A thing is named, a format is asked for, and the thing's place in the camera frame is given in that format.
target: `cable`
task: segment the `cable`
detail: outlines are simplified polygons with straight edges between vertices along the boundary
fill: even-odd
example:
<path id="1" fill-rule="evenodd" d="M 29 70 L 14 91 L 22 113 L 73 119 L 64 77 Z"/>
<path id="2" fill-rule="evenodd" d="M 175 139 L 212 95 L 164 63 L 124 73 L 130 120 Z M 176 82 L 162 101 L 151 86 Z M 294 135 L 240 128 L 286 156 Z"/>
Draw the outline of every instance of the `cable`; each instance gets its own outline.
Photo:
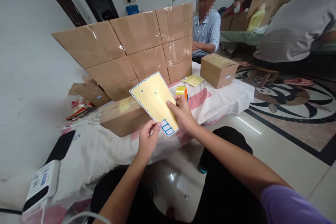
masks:
<path id="1" fill-rule="evenodd" d="M 71 222 L 73 222 L 75 219 L 82 217 L 82 216 L 89 216 L 92 218 L 96 218 L 101 220 L 102 222 L 105 222 L 106 224 L 111 224 L 111 222 L 106 219 L 105 217 L 96 214 L 96 213 L 92 213 L 92 212 L 81 212 L 80 214 L 75 215 L 74 217 L 70 218 L 67 222 L 65 222 L 64 224 L 70 224 Z"/>
<path id="2" fill-rule="evenodd" d="M 48 203 L 49 198 L 46 198 L 44 201 L 41 203 L 42 207 L 42 217 L 41 217 L 41 224 L 43 224 L 43 219 L 44 219 L 44 213 L 46 212 L 46 205 Z"/>

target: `pink slipper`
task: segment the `pink slipper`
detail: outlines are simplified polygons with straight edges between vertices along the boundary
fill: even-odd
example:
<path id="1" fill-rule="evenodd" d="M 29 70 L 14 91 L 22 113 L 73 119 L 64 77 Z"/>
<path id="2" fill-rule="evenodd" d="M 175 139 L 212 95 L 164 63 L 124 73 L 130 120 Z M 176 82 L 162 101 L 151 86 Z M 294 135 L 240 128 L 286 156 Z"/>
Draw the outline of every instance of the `pink slipper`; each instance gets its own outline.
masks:
<path id="1" fill-rule="evenodd" d="M 247 61 L 237 62 L 237 63 L 242 67 L 250 67 L 251 66 L 251 64 L 248 63 Z"/>
<path id="2" fill-rule="evenodd" d="M 314 82 L 312 80 L 307 80 L 303 78 L 296 78 L 293 80 L 284 80 L 284 84 L 287 85 L 296 85 L 296 86 L 313 86 Z"/>

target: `small stool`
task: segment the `small stool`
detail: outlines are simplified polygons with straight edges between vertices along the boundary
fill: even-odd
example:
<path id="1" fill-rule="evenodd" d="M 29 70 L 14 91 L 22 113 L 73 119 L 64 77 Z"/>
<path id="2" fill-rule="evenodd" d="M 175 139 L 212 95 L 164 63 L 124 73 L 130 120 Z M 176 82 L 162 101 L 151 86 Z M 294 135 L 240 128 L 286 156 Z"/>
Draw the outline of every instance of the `small stool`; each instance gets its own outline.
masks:
<path id="1" fill-rule="evenodd" d="M 258 66 L 254 66 L 254 67 L 255 67 L 255 70 L 251 76 L 251 80 L 253 80 L 253 78 L 255 77 L 260 78 L 261 82 L 259 84 L 259 88 L 263 88 L 266 82 L 270 82 L 270 84 L 272 84 L 274 80 L 278 77 L 278 74 L 279 74 L 278 71 L 273 71 L 273 70 L 261 68 Z"/>

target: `gray shirt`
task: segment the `gray shirt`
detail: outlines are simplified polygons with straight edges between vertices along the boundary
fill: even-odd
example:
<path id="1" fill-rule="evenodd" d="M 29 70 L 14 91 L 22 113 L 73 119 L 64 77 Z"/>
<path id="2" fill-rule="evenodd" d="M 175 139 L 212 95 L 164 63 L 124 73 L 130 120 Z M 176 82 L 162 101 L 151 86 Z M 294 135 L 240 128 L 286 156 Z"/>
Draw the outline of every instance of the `gray shirt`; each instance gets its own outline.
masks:
<path id="1" fill-rule="evenodd" d="M 336 30 L 336 0 L 293 0 L 272 18 L 254 57 L 268 62 L 300 61 L 322 33 Z"/>

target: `yellow tape roll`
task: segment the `yellow tape roll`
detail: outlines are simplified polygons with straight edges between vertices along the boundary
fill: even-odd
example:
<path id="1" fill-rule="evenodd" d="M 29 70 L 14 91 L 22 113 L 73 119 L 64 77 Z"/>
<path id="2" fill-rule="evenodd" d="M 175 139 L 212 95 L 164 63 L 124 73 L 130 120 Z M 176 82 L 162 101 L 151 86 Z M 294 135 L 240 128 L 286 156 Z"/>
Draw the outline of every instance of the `yellow tape roll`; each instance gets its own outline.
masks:
<path id="1" fill-rule="evenodd" d="M 183 95 L 185 99 L 188 99 L 188 91 L 185 86 L 178 86 L 176 89 L 176 95 Z"/>

